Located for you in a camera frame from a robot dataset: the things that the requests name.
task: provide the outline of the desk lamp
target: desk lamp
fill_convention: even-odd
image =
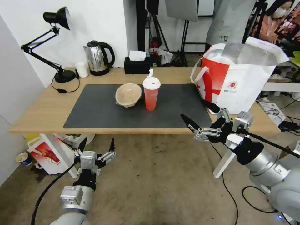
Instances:
[[[33,52],[33,49],[35,49],[36,47],[49,41],[50,39],[54,38],[55,36],[57,36],[59,34],[59,28],[56,26],[57,23],[60,24],[62,27],[70,30],[69,25],[68,25],[69,17],[70,17],[70,15],[69,15],[69,11],[68,11],[67,7],[62,7],[56,13],[45,12],[43,14],[43,18],[47,23],[49,23],[52,26],[52,28],[49,31],[47,31],[46,33],[44,33],[41,36],[37,37],[36,39],[32,40],[31,42],[21,46],[22,51],[32,55],[33,57],[41,60],[42,62],[48,64],[49,66],[55,68],[57,70],[57,72],[55,74],[54,79],[58,83],[65,83],[65,82],[73,80],[76,77],[75,73],[70,70],[64,70],[61,65],[51,62],[49,60],[46,60],[45,58],[39,56],[38,54]],[[47,35],[51,32],[54,33],[53,36],[49,37],[48,39],[46,39],[44,41],[36,42],[38,39],[44,37],[45,35]]]

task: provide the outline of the stainless steel kettle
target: stainless steel kettle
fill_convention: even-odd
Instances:
[[[95,76],[107,74],[109,68],[112,67],[115,62],[115,54],[112,47],[105,42],[91,41],[83,48],[91,74]],[[107,48],[112,55],[111,62],[108,62],[107,54],[104,50],[105,48]]]

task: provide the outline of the lamp base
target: lamp base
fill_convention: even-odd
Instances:
[[[65,71],[57,71],[54,79],[58,83],[65,83],[69,82],[76,78],[76,74],[71,70],[65,70]]]

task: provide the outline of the black tissue box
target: black tissue box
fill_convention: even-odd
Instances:
[[[150,57],[146,56],[144,61],[130,61],[125,57],[124,70],[125,74],[149,74]]]

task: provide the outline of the red cup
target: red cup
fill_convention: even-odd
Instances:
[[[152,77],[153,69],[149,70],[149,76],[143,81],[143,87],[145,92],[146,110],[153,111],[156,107],[158,89],[160,87],[160,81],[156,77]]]
[[[145,102],[146,102],[146,110],[153,111],[156,107],[158,88],[154,90],[149,90],[144,88],[145,92]]]

